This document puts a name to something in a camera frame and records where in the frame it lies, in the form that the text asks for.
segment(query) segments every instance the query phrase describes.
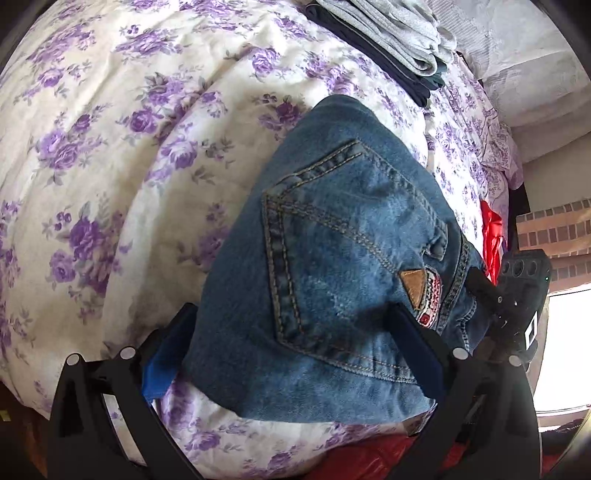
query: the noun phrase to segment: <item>triangular leather patch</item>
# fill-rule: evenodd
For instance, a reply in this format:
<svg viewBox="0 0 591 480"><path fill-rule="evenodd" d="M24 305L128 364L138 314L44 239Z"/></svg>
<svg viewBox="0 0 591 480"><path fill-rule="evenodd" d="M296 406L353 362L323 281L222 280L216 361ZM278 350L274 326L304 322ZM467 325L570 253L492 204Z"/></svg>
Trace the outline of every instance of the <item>triangular leather patch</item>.
<svg viewBox="0 0 591 480"><path fill-rule="evenodd" d="M400 279L407 291L410 303L413 304L415 310L418 310L425 292L425 271L407 270L400 272Z"/></svg>

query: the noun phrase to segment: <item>red cloth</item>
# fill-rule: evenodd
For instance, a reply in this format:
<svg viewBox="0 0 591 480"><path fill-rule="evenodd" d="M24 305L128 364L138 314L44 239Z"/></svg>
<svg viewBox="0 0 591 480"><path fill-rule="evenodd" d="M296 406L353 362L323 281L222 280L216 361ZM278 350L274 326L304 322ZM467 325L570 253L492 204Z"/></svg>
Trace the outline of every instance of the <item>red cloth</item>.
<svg viewBox="0 0 591 480"><path fill-rule="evenodd" d="M484 200L480 201L482 209L482 233L484 235L484 263L491 282L501 271L501 244L503 243L503 220L498 213L491 210Z"/></svg>
<svg viewBox="0 0 591 480"><path fill-rule="evenodd" d="M308 473L304 480L384 480L416 438L386 435L335 448L328 452L324 461ZM446 471L459 463L465 451L466 445L455 443L440 471ZM543 475L550 471L559 457L560 455L543 457Z"/></svg>

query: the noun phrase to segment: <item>bed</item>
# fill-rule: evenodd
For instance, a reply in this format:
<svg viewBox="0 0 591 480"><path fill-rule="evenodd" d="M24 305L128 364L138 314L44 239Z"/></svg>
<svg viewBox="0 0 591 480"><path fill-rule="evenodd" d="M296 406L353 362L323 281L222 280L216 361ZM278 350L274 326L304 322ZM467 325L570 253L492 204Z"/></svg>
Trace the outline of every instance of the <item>bed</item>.
<svg viewBox="0 0 591 480"><path fill-rule="evenodd" d="M334 93L402 139L482 252L480 201L506 227L521 164L460 57L444 78L417 107L290 0L58 0L0 76L0 380L48 417L68 354L110 357L198 303L258 172ZM401 428L240 419L182 378L155 408L207 478L297 475Z"/></svg>

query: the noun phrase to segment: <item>wall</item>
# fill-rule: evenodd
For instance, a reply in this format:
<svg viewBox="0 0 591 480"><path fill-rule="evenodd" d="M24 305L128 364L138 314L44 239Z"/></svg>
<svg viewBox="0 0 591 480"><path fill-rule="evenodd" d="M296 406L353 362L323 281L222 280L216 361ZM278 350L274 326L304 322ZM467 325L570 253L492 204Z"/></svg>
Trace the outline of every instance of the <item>wall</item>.
<svg viewBox="0 0 591 480"><path fill-rule="evenodd" d="M591 133L524 164L532 212L591 198Z"/></svg>

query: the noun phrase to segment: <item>floral pattern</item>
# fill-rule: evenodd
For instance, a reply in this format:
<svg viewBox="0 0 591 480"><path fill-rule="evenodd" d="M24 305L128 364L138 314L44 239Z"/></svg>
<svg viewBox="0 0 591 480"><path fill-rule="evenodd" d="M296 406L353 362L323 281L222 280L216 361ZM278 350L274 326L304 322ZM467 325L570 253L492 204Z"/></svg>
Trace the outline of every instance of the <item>floral pattern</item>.
<svg viewBox="0 0 591 480"><path fill-rule="evenodd" d="M521 169L461 61L445 80L418 108L296 0L57 0L0 75L0 380L48 416L70 353L116 355L198 303L259 172L332 93L400 138L481 249L480 199L506 218ZM401 428L242 419L182 378L156 407L212 479L299 476Z"/></svg>

